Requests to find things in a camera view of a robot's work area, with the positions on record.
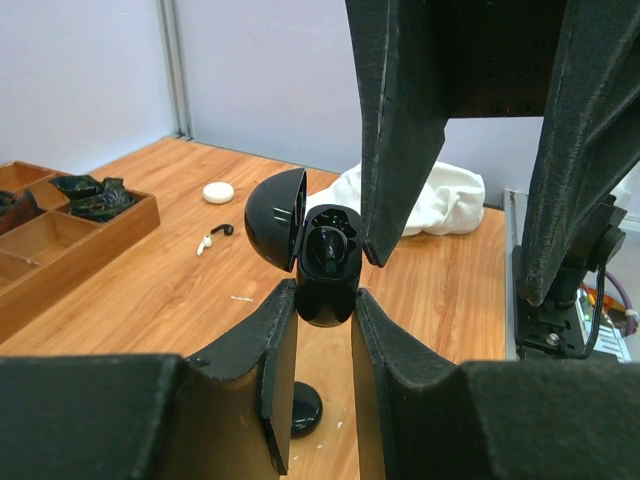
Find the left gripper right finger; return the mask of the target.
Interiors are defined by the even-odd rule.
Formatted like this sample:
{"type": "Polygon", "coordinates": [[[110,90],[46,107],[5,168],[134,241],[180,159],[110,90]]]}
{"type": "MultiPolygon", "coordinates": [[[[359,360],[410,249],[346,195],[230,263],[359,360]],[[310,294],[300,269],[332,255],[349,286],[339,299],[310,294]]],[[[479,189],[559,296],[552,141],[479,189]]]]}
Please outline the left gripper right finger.
{"type": "Polygon", "coordinates": [[[635,479],[639,367],[451,363],[360,290],[352,319],[364,479],[635,479]]]}

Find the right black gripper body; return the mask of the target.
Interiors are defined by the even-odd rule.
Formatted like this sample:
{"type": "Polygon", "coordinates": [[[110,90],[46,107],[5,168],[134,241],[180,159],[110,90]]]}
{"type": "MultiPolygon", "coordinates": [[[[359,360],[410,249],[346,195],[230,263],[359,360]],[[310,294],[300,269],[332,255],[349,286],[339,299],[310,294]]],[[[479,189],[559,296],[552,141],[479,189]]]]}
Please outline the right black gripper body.
{"type": "Polygon", "coordinates": [[[435,1],[449,116],[542,116],[565,7],[558,0],[435,1]]]}

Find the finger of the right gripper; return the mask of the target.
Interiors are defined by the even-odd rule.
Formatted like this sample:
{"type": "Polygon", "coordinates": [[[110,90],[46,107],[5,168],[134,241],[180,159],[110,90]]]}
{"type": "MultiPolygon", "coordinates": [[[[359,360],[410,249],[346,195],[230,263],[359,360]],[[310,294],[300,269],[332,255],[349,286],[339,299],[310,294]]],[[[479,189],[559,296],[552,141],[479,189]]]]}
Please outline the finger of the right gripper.
{"type": "Polygon", "coordinates": [[[383,267],[445,140],[434,4],[349,1],[346,9],[362,118],[364,251],[383,267]]]}
{"type": "Polygon", "coordinates": [[[588,216],[639,161],[639,4],[570,1],[531,177],[516,281],[543,303],[588,216]]]}

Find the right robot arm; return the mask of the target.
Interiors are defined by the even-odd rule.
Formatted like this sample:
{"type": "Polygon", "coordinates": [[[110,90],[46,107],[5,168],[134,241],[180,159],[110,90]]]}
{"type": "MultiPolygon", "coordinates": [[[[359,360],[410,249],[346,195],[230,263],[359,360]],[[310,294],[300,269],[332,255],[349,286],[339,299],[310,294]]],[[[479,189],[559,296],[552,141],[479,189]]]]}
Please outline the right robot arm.
{"type": "Polygon", "coordinates": [[[614,187],[639,161],[635,1],[350,1],[362,117],[361,225],[384,266],[452,118],[542,118],[520,243],[515,343],[586,358],[588,272],[620,250],[614,187]]]}

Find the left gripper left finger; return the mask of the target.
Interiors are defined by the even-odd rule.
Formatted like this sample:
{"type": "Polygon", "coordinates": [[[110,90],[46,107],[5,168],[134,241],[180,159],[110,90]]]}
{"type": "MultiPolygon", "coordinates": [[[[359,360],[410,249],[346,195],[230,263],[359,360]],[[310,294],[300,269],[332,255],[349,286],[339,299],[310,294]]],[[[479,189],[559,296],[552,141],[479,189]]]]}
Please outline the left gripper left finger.
{"type": "Polygon", "coordinates": [[[289,462],[295,284],[189,357],[5,357],[5,479],[277,479],[289,462]]]}

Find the black earbud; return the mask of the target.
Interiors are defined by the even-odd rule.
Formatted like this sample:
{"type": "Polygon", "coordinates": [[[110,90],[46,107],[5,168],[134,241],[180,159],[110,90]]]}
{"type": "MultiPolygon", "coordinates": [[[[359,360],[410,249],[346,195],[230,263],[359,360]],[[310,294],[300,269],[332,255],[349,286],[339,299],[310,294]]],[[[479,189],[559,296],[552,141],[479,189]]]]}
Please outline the black earbud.
{"type": "Polygon", "coordinates": [[[224,236],[231,236],[234,233],[234,226],[231,224],[220,224],[212,228],[209,234],[214,235],[218,232],[222,232],[224,236]]]}
{"type": "Polygon", "coordinates": [[[315,227],[306,241],[305,258],[311,270],[322,276],[335,276],[340,273],[347,251],[347,237],[331,226],[315,227]]]}

